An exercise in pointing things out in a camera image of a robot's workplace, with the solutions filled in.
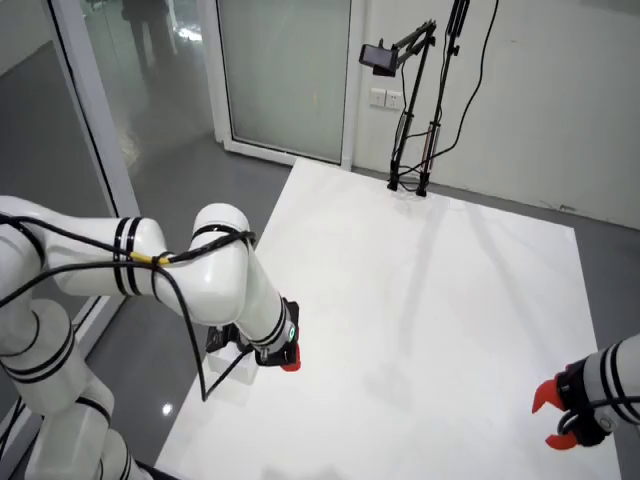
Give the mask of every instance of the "white table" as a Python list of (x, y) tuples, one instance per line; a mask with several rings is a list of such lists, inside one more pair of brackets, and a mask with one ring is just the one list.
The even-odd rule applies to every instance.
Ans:
[(536, 387), (596, 350), (571, 228), (299, 160), (260, 241), (302, 368), (197, 382), (157, 467), (189, 480), (620, 478), (556, 452)]

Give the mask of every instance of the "light switch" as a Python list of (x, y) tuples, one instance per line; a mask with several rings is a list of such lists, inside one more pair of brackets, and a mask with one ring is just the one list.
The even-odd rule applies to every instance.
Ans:
[(372, 88), (371, 95), (369, 97), (369, 104), (384, 108), (386, 96), (387, 91), (384, 88)]
[(394, 110), (402, 110), (404, 106), (404, 100), (402, 98), (402, 92), (387, 91), (387, 97), (385, 100), (385, 107), (392, 108)]

